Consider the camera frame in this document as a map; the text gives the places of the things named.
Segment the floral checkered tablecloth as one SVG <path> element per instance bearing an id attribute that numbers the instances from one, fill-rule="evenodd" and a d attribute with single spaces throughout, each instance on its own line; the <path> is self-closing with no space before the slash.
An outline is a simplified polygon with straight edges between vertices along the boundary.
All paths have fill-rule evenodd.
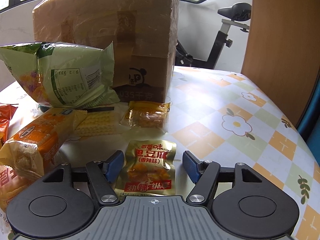
<path id="1" fill-rule="evenodd" d="M 175 67 L 166 98 L 171 104 L 167 133 L 125 133 L 69 139 L 57 159 L 82 166 L 131 140 L 175 142 L 176 192 L 192 189 L 181 166 L 189 150 L 224 167 L 246 163 L 291 196 L 299 206 L 295 239 L 319 239 L 319 165 L 290 119 L 248 77 L 221 70 Z"/>

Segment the wooden headboard panel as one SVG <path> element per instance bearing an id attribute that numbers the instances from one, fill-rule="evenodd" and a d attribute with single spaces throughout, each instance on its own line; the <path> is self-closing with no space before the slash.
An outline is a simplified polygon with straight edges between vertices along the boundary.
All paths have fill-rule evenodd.
<path id="1" fill-rule="evenodd" d="M 319 0 L 253 0 L 241 72 L 297 126 L 319 76 Z"/>

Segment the large taped cardboard box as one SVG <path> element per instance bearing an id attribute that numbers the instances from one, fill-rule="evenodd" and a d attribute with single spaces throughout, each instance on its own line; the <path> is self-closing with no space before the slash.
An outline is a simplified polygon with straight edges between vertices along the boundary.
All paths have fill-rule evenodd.
<path id="1" fill-rule="evenodd" d="M 167 97 L 175 64 L 179 0 L 43 0 L 34 38 L 114 47 L 113 88 L 121 101 Z"/>

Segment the small orange cake packet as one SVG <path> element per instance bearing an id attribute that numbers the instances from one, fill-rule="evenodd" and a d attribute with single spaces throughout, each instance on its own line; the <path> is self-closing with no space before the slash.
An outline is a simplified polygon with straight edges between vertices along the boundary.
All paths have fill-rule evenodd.
<path id="1" fill-rule="evenodd" d="M 128 127 L 167 130 L 170 103 L 130 101 L 120 123 Z"/>

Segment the orange snack bag far left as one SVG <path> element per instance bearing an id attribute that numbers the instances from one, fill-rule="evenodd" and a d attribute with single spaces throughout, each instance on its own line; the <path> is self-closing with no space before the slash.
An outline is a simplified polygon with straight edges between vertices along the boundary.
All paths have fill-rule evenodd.
<path id="1" fill-rule="evenodd" d="M 10 120 L 14 116 L 17 107 L 14 105 L 3 104 L 0 105 L 0 139 L 1 139 L 1 146 L 8 139 L 8 127 L 10 124 Z"/>

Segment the green chip bag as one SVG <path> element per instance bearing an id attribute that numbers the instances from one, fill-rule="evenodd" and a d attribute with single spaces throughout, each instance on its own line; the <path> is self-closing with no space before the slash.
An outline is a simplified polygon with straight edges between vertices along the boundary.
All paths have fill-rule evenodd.
<path id="1" fill-rule="evenodd" d="M 1 47 L 1 60 L 41 105 L 87 109 L 119 102 L 112 88 L 113 44 L 105 49 L 65 42 L 12 44 Z"/>

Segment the red-lettered bread package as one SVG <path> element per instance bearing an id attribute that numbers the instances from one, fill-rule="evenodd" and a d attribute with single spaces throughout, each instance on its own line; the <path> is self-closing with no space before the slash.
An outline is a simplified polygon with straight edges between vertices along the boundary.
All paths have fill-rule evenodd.
<path id="1" fill-rule="evenodd" d="M 20 192 L 31 185 L 35 180 L 19 176 L 10 166 L 1 165 L 0 198 L 1 209 L 6 212 L 9 203 Z"/>

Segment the black exercise bike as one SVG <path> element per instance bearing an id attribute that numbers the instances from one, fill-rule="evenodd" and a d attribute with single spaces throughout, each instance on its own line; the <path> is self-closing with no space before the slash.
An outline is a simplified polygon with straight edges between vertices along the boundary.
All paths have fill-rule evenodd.
<path id="1" fill-rule="evenodd" d="M 232 46 L 233 41 L 228 38 L 228 32 L 232 26 L 240 28 L 244 33 L 249 32 L 249 25 L 245 21 L 251 19 L 252 6 L 245 2 L 235 3 L 231 7 L 224 7 L 217 10 L 217 13 L 224 17 L 222 25 L 217 32 L 212 49 L 206 61 L 194 58 L 183 48 L 181 42 L 177 42 L 175 65 L 182 67 L 195 67 L 204 69 L 214 69 L 221 52 L 225 46 Z"/>

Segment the orange bread loaf package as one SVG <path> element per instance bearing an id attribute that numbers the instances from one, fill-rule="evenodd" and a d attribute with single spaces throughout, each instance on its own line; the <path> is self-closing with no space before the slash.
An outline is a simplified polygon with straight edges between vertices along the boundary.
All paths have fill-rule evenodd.
<path id="1" fill-rule="evenodd" d="M 1 148 L 1 164 L 24 178 L 41 178 L 62 144 L 84 121 L 87 112 L 50 108 L 18 131 Z"/>

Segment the gold spicy tofu snack packet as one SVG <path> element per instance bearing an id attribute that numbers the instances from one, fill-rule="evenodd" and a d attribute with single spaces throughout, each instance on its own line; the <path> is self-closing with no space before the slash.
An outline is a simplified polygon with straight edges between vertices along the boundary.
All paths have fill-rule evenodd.
<path id="1" fill-rule="evenodd" d="M 176 194 L 174 159 L 176 143 L 167 140 L 132 140 L 125 152 L 115 193 L 126 196 L 173 196 Z"/>

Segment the clear yellow cracker packet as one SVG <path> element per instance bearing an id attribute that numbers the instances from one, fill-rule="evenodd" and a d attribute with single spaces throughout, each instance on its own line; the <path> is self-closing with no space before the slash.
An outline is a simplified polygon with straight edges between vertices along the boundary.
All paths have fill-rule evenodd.
<path id="1" fill-rule="evenodd" d="M 126 132 L 129 128 L 120 124 L 119 111 L 90 112 L 76 127 L 70 138 L 95 137 L 99 135 L 113 135 Z"/>

